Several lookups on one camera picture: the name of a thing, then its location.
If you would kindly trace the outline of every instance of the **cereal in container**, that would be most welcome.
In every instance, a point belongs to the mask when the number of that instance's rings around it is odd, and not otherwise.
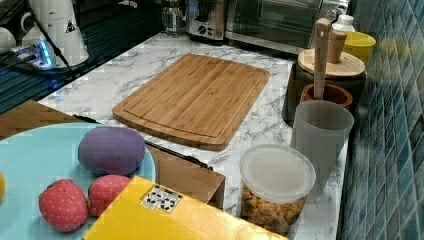
[[[242,156],[240,173],[241,217],[285,236],[314,185],[312,164],[294,149],[267,144]]]

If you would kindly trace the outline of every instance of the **marble countertop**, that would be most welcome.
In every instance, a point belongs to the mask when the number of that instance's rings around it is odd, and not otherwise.
[[[238,163],[242,154],[260,144],[288,145],[292,129],[281,111],[292,61],[231,46],[210,46],[158,34],[115,59],[80,77],[40,100],[67,114],[96,119],[109,126],[121,126],[113,119],[112,108],[187,53],[212,56],[263,68],[271,77],[243,120],[227,148],[220,152],[200,150],[141,133],[151,142],[185,155],[192,155],[226,176],[224,209],[236,214],[240,186]],[[297,221],[294,239],[335,239],[345,165],[346,147],[333,170],[323,195],[305,205]]]

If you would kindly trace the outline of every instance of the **tile backsplash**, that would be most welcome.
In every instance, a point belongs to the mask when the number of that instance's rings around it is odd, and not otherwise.
[[[424,239],[424,0],[378,4],[346,165],[341,239]]]

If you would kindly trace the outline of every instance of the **sticker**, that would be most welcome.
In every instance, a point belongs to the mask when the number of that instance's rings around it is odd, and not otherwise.
[[[160,208],[168,213],[171,213],[177,207],[182,197],[183,196],[178,193],[155,185],[141,200],[140,205],[143,205],[151,210]]]
[[[66,27],[66,33],[70,33],[70,32],[73,32],[73,31],[75,31],[75,27],[74,27],[74,25],[72,25],[71,20],[69,20],[68,26]]]

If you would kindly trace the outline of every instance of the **cardboard box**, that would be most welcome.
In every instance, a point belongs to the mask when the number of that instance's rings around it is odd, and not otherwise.
[[[0,115],[0,140],[52,124],[82,122],[63,112],[29,100]],[[222,209],[225,176],[148,147],[155,160],[156,182]]]
[[[84,240],[286,239],[217,208],[134,177]]]

